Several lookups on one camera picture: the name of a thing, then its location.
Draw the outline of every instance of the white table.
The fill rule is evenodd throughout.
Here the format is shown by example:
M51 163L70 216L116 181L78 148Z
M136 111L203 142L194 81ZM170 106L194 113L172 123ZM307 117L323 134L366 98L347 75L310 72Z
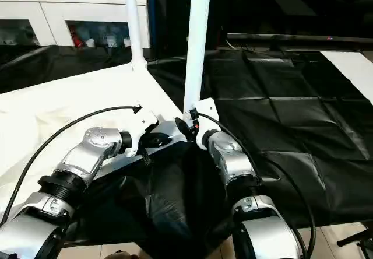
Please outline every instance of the white table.
M182 117L181 111L146 69L137 68L134 72L131 64L0 94L0 211L5 209L31 155L58 129L95 110L138 103L154 112L163 132L171 136L176 134L173 122L175 117ZM52 173L67 152L82 140L88 128L124 130L132 116L130 110L110 111L84 120L62 133L32 165L15 205L40 188L39 178ZM112 170L110 162L117 164L115 169L118 159L124 158L109 161L103 166L103 172Z

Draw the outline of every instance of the white bracket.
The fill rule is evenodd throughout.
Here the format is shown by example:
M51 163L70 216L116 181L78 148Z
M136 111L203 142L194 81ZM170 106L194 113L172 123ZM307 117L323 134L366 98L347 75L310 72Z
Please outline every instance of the white bracket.
M210 97L205 100L200 100L195 104L195 107L197 109L197 112L206 114L215 120L219 120L219 115L216 110L215 102ZM203 135L211 130L221 131L219 125L211 121L210 119L204 118L202 116L198 117L198 123L199 123L199 131L196 137L196 143L198 147L200 147L203 150L207 150L207 148L202 143Z
M154 113L145 108L141 109L134 115L132 124L129 126L128 129L124 130L129 132L132 140L132 147L127 148L124 152L124 155L126 157L133 157L136 155L139 149L139 141L141 136L145 134L145 130L149 126L151 126L152 124L157 124L157 122L158 119L154 115Z

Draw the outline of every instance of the white pole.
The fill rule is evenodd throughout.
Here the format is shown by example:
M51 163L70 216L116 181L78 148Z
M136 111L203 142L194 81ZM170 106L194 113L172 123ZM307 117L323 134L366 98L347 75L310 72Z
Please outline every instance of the white pole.
M186 121L185 113L193 109L194 104L200 99L209 5L210 0L191 0L184 95L184 119Z
M128 14L129 39L131 41L132 65L146 65L142 52L139 14L136 0L125 0Z

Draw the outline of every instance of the floor tile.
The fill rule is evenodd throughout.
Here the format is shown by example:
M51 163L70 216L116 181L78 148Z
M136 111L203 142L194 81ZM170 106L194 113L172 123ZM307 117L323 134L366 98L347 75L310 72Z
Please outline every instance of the floor tile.
M138 255L140 259L151 259L151 257L145 253L136 243L120 243L120 244L108 244L102 246L101 258L104 259L118 250L126 251L130 255Z
M220 248L217 248L214 252L212 252L210 256L207 257L207 259L222 259Z
M220 245L220 251L223 259L235 259L232 236Z
M63 248L58 259L100 259L101 246L78 246Z
M306 248L308 247L309 239L311 237L311 231L309 228L299 229ZM334 259L332 250L330 249L328 242L325 239L321 228L316 228L316 243L314 252L312 253L312 259Z
M360 229L361 226L358 224L341 224L321 228L335 259L364 259L356 243L350 243L343 247L337 245L337 241L360 232Z

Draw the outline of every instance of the white cabinet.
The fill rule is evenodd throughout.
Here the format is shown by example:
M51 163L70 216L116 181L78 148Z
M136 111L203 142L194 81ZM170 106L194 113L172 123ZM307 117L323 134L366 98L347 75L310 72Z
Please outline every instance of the white cabinet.
M146 2L147 0L136 0L142 46L150 48ZM122 32L126 27L124 23L128 22L126 0L0 0L0 29L1 20L12 19L28 20L40 45L62 46L74 46L71 30L67 25L72 22L80 25L82 22L117 22L120 23L119 26L109 25L108 29L119 28Z
M128 22L125 5L42 2L41 7L57 45L74 45L67 21ZM150 48L147 7L139 5L138 13L142 46Z
M40 45L56 44L47 20L38 2L2 2L0 1L0 31L3 25L24 20L31 26Z

